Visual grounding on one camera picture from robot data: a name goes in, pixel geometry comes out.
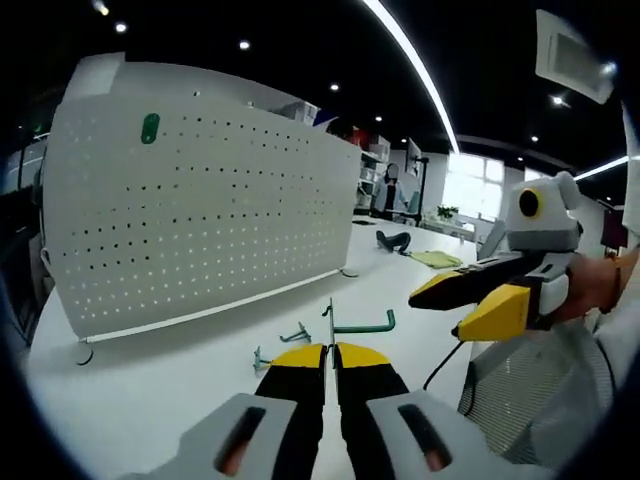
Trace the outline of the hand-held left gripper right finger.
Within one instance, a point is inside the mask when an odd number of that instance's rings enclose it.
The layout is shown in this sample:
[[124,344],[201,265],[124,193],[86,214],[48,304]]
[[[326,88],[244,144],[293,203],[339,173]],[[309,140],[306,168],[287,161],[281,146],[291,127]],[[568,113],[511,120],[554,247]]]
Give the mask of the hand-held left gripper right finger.
[[551,479],[489,448],[472,421],[423,389],[411,391],[381,353],[334,347],[341,433],[357,479]]

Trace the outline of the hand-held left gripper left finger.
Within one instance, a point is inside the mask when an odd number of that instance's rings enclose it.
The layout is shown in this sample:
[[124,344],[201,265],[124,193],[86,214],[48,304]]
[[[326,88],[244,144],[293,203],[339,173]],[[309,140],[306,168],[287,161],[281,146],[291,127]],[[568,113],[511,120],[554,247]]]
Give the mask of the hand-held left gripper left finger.
[[323,434],[327,347],[272,361],[253,394],[236,394],[185,431],[176,454],[126,479],[309,479]]

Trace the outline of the person's right hand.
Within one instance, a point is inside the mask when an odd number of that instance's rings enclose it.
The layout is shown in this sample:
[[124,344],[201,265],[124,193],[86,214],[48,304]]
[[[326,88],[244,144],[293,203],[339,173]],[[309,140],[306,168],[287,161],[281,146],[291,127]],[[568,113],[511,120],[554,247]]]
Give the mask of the person's right hand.
[[567,275],[567,298],[551,315],[554,324],[577,319],[593,309],[608,313],[616,305],[620,296],[621,270],[615,261],[576,254]]

